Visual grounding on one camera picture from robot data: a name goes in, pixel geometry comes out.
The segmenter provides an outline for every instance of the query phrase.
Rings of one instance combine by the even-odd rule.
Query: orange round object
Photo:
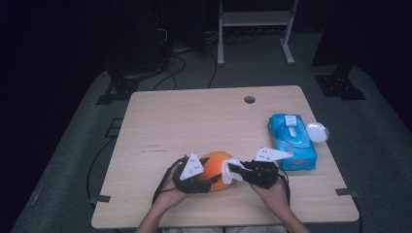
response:
[[[232,155],[230,155],[227,152],[223,152],[223,151],[214,151],[214,152],[210,152],[210,153],[202,156],[202,158],[206,158],[206,157],[208,157],[209,160],[205,164],[203,164],[203,167],[204,167],[205,170],[203,171],[203,173],[199,174],[198,178],[200,180],[210,180],[213,177],[221,174],[222,173],[223,161],[231,158]],[[224,184],[222,182],[222,178],[219,178],[216,183],[212,184],[210,190],[211,191],[221,190],[221,189],[224,189],[224,188],[226,188],[230,185],[231,185],[231,183],[230,184]]]

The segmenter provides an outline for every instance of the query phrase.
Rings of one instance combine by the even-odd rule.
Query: wooden table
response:
[[[254,103],[245,102],[255,99]],[[136,92],[131,96],[92,225],[137,227],[166,169],[184,154],[227,151],[250,161],[261,146],[273,148],[267,123],[275,113],[315,117],[298,86]],[[303,222],[348,222],[359,218],[326,143],[316,145],[317,169],[288,172],[292,209]],[[245,182],[187,198],[166,213],[160,226],[279,224]]]

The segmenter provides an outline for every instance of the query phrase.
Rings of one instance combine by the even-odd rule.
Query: human arm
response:
[[[176,171],[175,166],[167,178],[162,192],[157,196],[149,211],[146,213],[142,222],[136,230],[136,233],[156,232],[158,224],[163,215],[171,208],[179,205],[187,196],[184,192],[176,188],[172,181],[173,174]]]
[[[278,179],[273,186],[268,189],[251,184],[252,189],[260,196],[264,205],[291,233],[307,233],[309,229],[294,215],[288,204],[284,182]]]

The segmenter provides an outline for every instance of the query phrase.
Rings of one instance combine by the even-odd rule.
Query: white triangular marker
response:
[[[273,162],[275,160],[292,157],[288,152],[261,147],[254,157],[254,161]]]
[[[181,181],[184,181],[187,178],[191,178],[200,174],[204,171],[202,163],[195,153],[192,153],[189,157],[188,163],[183,169],[182,175],[180,177]]]

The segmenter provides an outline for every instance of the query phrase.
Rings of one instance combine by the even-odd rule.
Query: blue plastic packaging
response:
[[[286,117],[295,116],[294,125]],[[286,151],[292,157],[278,161],[283,170],[311,170],[316,168],[317,154],[299,115],[275,114],[269,119],[269,131],[276,150]]]

